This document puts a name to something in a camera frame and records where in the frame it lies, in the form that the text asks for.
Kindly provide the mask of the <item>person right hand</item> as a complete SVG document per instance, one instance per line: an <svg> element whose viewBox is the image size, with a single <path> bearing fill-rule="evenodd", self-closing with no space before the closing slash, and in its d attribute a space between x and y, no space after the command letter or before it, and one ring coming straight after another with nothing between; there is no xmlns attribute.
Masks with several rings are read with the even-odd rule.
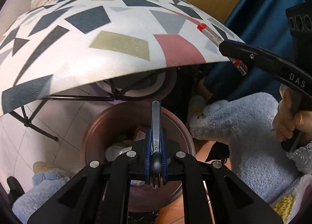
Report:
<svg viewBox="0 0 312 224"><path fill-rule="evenodd" d="M311 111L300 111L295 115L291 113L291 89L284 84L280 86L280 95L282 100L278 104L278 112L275 115L272 126L278 141L290 139L293 131L298 129L303 132L300 145L304 146L311 142Z"/></svg>

